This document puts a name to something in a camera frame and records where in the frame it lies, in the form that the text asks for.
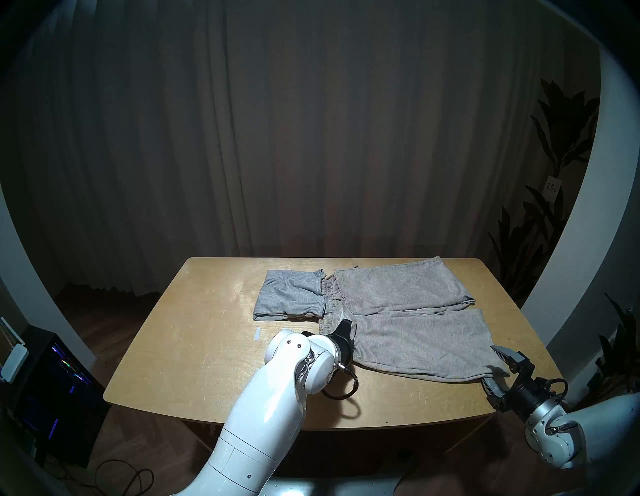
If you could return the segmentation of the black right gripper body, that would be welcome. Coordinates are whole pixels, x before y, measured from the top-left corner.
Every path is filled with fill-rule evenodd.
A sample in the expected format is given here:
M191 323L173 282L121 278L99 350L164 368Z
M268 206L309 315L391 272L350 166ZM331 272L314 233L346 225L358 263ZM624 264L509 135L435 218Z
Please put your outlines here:
M499 400L499 411L512 411L526 423L542 407L539 416L546 415L556 406L556 395L549 390L543 377L533 379L533 364L511 364L509 370L516 375L511 388Z

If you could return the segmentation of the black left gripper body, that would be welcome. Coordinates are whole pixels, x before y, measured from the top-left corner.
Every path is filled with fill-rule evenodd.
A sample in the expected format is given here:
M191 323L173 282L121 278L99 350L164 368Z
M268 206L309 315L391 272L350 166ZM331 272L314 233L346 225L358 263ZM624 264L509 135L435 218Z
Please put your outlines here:
M337 346L339 350L341 364L350 364L353 361L355 349L354 340L351 338L351 327L353 322L349 319L342 319L335 330L328 334L328 338Z

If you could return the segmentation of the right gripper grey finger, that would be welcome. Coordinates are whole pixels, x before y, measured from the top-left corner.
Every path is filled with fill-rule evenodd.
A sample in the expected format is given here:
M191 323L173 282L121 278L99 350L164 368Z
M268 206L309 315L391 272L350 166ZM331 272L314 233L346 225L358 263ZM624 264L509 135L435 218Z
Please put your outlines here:
M526 364L526 356L524 356L520 352L500 345L492 345L491 348L508 366L509 370L513 374L519 374Z
M497 412L507 412L508 404L504 401L506 391L493 378L482 379L482 389L486 394L486 398Z

